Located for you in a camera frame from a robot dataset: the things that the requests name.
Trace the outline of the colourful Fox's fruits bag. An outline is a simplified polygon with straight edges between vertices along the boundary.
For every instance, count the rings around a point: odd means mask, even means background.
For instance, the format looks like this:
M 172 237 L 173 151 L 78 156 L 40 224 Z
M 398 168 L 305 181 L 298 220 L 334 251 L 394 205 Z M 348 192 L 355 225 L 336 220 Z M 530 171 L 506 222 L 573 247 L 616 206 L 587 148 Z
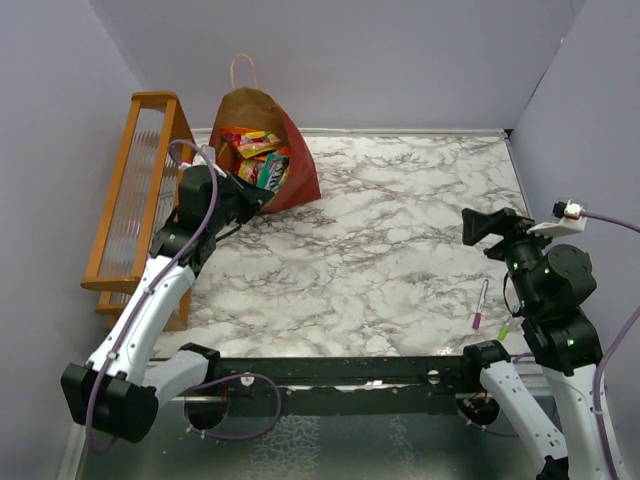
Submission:
M 271 154 L 287 152 L 279 137 L 269 130 L 226 127 L 220 133 L 223 145 L 230 150 L 228 170 L 252 185 L 258 183 Z

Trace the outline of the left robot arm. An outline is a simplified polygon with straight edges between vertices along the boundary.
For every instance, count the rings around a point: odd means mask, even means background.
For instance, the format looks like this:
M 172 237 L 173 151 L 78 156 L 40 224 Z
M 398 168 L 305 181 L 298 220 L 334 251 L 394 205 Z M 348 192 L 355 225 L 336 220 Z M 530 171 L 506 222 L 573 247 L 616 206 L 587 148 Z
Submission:
M 177 188 L 178 204 L 154 236 L 142 278 L 107 338 L 82 365 L 69 364 L 61 387 L 72 419 L 93 433 L 141 441 L 159 409 L 194 390 L 206 395 L 220 385 L 220 354 L 194 343 L 159 366 L 148 363 L 169 317 L 193 286 L 225 228 L 237 231 L 273 198 L 232 172 L 192 166 Z

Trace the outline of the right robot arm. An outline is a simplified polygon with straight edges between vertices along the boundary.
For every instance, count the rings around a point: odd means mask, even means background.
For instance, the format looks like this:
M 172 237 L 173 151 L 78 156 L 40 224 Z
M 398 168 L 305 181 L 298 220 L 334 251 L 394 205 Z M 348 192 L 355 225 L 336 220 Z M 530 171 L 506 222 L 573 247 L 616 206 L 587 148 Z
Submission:
M 487 258 L 507 267 L 519 305 L 524 339 L 542 369 L 560 422 L 553 423 L 526 386 L 503 345 L 487 341 L 463 350 L 461 383 L 485 390 L 498 404 L 541 479 L 628 479 L 609 413 L 604 373 L 621 341 L 638 320 L 625 323 L 608 349 L 581 309 L 596 290 L 590 256 L 553 239 L 581 233 L 595 213 L 572 201 L 555 204 L 555 222 L 537 223 L 510 208 L 484 214 L 462 211 L 462 241 L 473 246 L 489 235 L 500 240 Z

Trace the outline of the red brown paper bag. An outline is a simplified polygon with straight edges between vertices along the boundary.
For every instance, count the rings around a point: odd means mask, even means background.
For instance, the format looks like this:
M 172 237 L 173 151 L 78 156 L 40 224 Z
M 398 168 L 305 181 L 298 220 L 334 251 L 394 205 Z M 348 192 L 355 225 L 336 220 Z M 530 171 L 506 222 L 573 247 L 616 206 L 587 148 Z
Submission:
M 217 164 L 228 170 L 230 150 L 223 145 L 220 130 L 245 127 L 273 132 L 285 145 L 289 166 L 264 213 L 276 213 L 321 198 L 313 156 L 298 127 L 281 106 L 258 87 L 253 59 L 244 53 L 233 57 L 230 65 L 231 91 L 221 100 L 209 145 L 215 148 Z

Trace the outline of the green Fox's candy bag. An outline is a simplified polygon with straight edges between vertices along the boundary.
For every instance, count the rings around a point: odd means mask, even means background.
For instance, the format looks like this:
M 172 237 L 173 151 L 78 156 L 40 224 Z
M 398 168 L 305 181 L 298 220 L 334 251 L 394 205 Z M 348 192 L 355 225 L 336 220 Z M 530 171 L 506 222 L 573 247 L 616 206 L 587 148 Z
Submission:
M 289 156 L 270 153 L 257 180 L 257 187 L 276 192 L 279 189 L 281 179 L 289 166 Z

